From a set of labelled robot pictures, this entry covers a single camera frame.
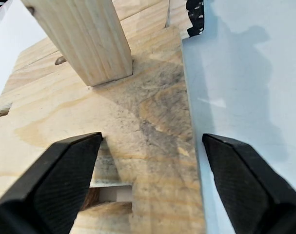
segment wooden post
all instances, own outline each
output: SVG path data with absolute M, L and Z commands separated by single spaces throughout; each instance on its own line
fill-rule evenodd
M 130 76 L 130 48 L 111 0 L 22 0 L 86 85 Z

